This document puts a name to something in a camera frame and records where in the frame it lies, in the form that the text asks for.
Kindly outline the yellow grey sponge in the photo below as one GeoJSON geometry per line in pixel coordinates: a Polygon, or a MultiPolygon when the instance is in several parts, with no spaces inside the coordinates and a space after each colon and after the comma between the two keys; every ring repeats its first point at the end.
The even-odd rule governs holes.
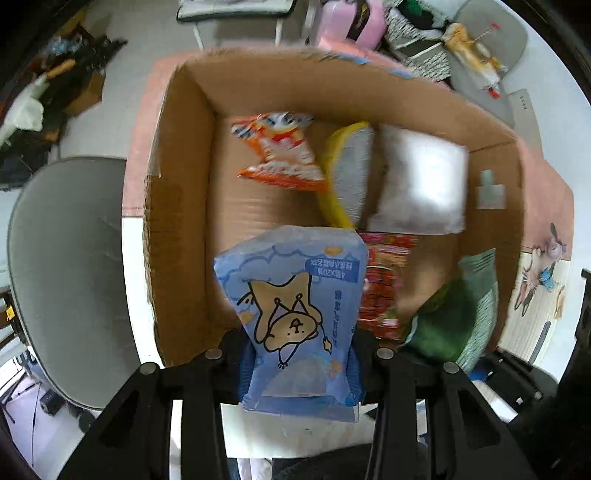
{"type": "Polygon", "coordinates": [[[374,128],[356,122],[329,137],[318,162],[325,174],[325,191],[317,194],[325,221],[335,228],[356,230],[365,208],[374,128]]]}

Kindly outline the pink suitcase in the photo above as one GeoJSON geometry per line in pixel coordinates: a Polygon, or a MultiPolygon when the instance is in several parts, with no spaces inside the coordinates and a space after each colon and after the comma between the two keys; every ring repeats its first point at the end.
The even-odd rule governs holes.
{"type": "Polygon", "coordinates": [[[349,40],[376,49],[386,29],[383,1],[322,1],[315,13],[310,43],[318,46],[324,39],[349,40]]]}

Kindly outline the black white patterned clothes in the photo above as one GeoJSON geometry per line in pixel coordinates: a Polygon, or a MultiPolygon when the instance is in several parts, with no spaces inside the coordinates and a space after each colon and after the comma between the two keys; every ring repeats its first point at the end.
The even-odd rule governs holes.
{"type": "Polygon", "coordinates": [[[416,75],[451,84],[443,35],[451,19],[426,1],[384,1],[390,53],[416,75]]]}

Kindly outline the orange snack bag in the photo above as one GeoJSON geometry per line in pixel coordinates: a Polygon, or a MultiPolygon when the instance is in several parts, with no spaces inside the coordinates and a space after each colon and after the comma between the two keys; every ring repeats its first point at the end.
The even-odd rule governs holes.
{"type": "Polygon", "coordinates": [[[325,174],[305,137],[308,114],[270,112],[239,117],[230,132],[256,152],[259,162],[245,167],[238,178],[286,189],[324,192],[325,174]]]}

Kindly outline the grey cushioned chair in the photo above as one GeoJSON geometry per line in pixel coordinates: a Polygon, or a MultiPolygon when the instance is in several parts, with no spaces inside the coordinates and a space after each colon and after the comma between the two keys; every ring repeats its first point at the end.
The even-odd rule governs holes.
{"type": "Polygon", "coordinates": [[[466,2],[454,22],[465,28],[470,48],[484,64],[484,71],[476,71],[461,56],[449,52],[453,89],[512,127],[513,109],[502,80],[525,51],[525,28],[495,1],[466,2]]]}

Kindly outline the green wet wipes pack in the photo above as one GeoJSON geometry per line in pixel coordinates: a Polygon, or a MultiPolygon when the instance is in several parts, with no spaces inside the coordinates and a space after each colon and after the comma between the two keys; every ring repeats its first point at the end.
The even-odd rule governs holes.
{"type": "Polygon", "coordinates": [[[496,250],[465,256],[460,275],[441,287],[415,314],[401,349],[473,371],[497,324],[496,250]]]}

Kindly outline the red snack bag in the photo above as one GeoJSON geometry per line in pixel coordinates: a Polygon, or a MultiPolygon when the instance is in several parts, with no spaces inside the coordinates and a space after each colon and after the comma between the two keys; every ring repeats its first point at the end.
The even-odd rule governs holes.
{"type": "Polygon", "coordinates": [[[369,260],[358,325],[378,338],[402,343],[407,326],[398,318],[398,298],[418,239],[409,234],[369,231],[360,232],[360,236],[369,260]]]}

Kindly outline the grey office chair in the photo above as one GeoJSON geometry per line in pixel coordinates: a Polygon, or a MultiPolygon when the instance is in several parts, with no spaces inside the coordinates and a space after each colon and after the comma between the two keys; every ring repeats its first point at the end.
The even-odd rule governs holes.
{"type": "Polygon", "coordinates": [[[125,291],[121,206],[125,162],[53,162],[23,187],[7,239],[13,298],[50,384],[103,409],[139,367],[125,291]]]}

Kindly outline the blue bear tissue pack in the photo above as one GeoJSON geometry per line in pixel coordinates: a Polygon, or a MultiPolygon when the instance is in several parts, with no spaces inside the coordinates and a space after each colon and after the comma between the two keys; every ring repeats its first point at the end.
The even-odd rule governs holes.
{"type": "Polygon", "coordinates": [[[368,249],[356,231],[281,226],[219,254],[214,274],[249,341],[245,410],[353,423],[365,395],[353,334],[368,249]]]}

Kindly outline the dark clutter pile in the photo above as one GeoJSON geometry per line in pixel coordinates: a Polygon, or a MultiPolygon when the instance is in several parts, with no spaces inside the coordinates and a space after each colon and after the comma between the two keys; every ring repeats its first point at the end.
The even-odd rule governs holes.
{"type": "Polygon", "coordinates": [[[22,187],[64,136],[70,119],[102,101],[106,68],[127,45],[81,25],[53,36],[1,89],[1,189],[22,187]]]}

